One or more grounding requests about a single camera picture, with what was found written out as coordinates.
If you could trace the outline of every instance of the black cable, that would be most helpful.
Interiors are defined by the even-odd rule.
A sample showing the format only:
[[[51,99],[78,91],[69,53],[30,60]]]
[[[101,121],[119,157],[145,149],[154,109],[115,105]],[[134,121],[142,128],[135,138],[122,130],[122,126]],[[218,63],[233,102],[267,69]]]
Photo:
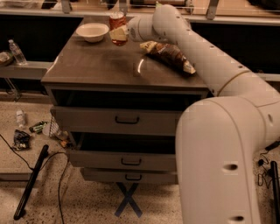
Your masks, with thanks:
[[[66,173],[68,165],[69,165],[69,158],[67,159],[66,166],[64,168],[64,171],[61,174],[61,177],[60,177],[60,180],[59,180],[59,187],[58,187],[59,212],[60,212],[60,217],[61,217],[62,224],[64,224],[64,217],[63,217],[62,206],[61,206],[61,201],[60,201],[60,187],[61,187],[62,179],[64,178],[64,175]]]
[[[53,153],[46,161],[45,161],[45,163],[42,165],[42,167],[41,167],[41,171],[44,169],[44,167],[46,166],[46,163],[47,162],[49,162],[49,160],[52,158],[52,157],[54,157],[54,156],[56,156],[56,155],[58,155],[58,154],[66,154],[65,152],[60,152],[60,151],[58,151],[58,152],[55,152],[55,153]]]
[[[270,184],[271,184],[271,181],[272,181],[272,179],[269,181],[269,183],[266,181],[266,179],[265,179],[265,177],[267,176],[267,171],[266,171],[266,169],[265,169],[265,171],[263,172],[263,173],[259,173],[258,175],[257,175],[257,177],[258,177],[258,180],[257,180],[257,184],[258,184],[258,186],[263,186],[263,182],[265,183],[265,185],[266,185],[266,187],[267,187],[267,189],[269,189],[270,188]]]
[[[12,148],[12,147],[8,144],[8,142],[6,141],[6,139],[4,139],[4,137],[3,137],[1,134],[0,134],[0,137],[5,141],[5,143],[8,145],[8,147],[10,148],[10,150],[11,150],[13,153],[15,153],[18,157],[20,157],[20,158],[27,164],[28,168],[31,169],[31,170],[33,171],[34,168],[31,168],[31,167],[29,166],[28,162],[27,162],[22,156],[20,156],[19,154],[17,154],[17,153],[15,152],[14,148]]]
[[[267,150],[266,152],[263,152],[260,154],[261,157],[263,157],[265,159],[265,164],[268,165],[270,163],[270,161],[264,156],[266,154],[268,154],[269,151]]]

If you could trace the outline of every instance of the white bowl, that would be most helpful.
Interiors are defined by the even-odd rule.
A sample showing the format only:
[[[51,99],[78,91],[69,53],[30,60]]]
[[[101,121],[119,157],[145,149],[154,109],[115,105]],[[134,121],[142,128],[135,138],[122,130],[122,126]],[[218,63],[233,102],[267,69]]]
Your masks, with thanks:
[[[79,26],[76,33],[87,42],[94,43],[101,41],[108,31],[109,28],[105,24],[90,23]]]

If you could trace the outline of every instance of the snack bag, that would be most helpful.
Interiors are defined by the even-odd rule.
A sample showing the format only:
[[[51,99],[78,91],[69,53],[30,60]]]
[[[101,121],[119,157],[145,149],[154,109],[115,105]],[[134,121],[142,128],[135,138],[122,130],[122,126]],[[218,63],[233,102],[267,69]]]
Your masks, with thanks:
[[[140,48],[144,49],[149,55],[162,60],[169,66],[176,67],[180,71],[188,74],[195,73],[194,67],[176,45],[148,41],[140,44]]]

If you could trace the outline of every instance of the open drawer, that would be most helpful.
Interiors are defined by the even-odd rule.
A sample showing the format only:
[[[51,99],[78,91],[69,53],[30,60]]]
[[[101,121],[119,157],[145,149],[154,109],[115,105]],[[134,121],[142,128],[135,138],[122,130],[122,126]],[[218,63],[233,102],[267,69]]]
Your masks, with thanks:
[[[85,180],[142,184],[177,184],[176,172],[137,172],[82,168]]]
[[[174,136],[181,111],[53,107],[52,115],[68,132]]]
[[[72,133],[78,150],[73,166],[124,170],[176,171],[175,136]]]

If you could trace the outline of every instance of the black rod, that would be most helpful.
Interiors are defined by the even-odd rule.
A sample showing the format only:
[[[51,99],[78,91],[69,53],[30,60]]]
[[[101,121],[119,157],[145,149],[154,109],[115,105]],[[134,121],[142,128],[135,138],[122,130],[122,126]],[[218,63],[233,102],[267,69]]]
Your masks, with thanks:
[[[18,204],[18,207],[17,207],[17,211],[15,212],[15,215],[14,215],[14,220],[17,221],[19,220],[24,214],[25,214],[25,205],[27,203],[27,200],[29,199],[29,196],[32,192],[32,188],[35,184],[35,181],[36,181],[36,178],[39,174],[39,171],[41,169],[41,166],[43,164],[43,161],[44,159],[47,157],[47,150],[48,150],[49,146],[47,144],[45,144],[43,146],[43,149],[38,157],[38,160],[37,160],[37,163],[35,165],[35,168],[33,169],[33,172],[30,176],[30,179],[26,185],[26,188],[24,190],[24,194]]]
[[[280,192],[277,162],[271,161],[271,177],[273,185],[274,208],[276,214],[276,223],[280,223]]]

